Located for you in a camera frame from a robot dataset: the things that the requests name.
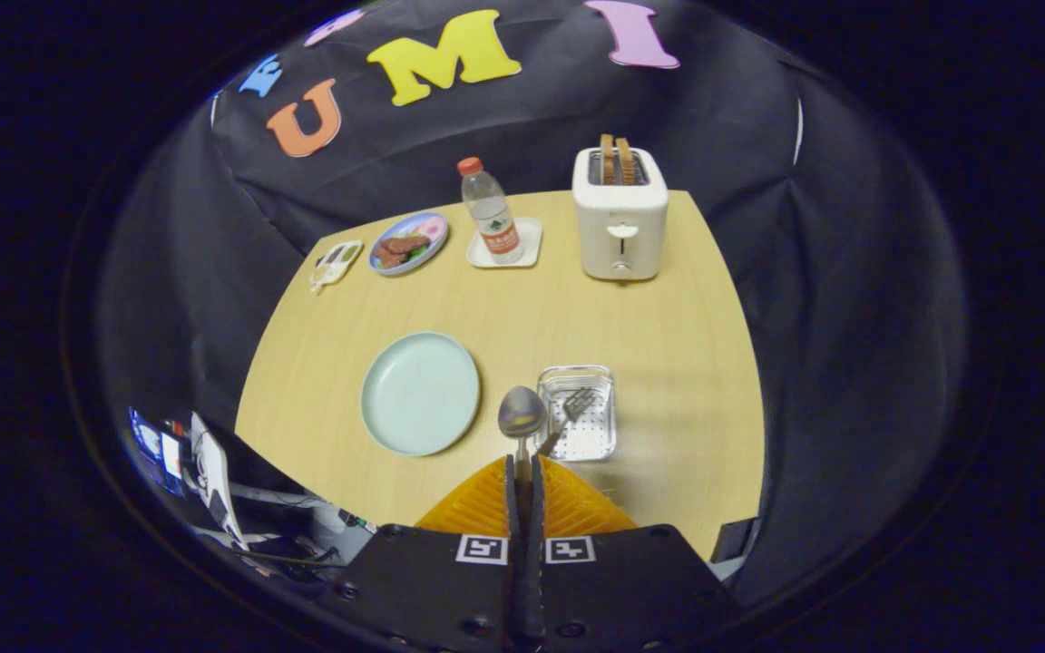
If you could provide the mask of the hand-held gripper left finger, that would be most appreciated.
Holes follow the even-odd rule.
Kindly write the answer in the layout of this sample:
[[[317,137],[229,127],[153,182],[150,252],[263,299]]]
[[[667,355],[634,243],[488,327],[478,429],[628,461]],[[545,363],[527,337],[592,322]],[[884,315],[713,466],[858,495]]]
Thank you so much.
[[[386,650],[509,650],[522,561],[514,456],[489,470],[502,536],[384,524],[316,607]]]

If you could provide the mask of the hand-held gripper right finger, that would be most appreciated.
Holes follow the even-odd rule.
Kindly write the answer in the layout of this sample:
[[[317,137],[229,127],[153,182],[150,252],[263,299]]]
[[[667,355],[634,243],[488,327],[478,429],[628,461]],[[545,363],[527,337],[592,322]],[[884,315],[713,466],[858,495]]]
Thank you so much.
[[[684,652],[744,612],[672,524],[548,536],[557,464],[534,454],[527,635],[538,652]]]

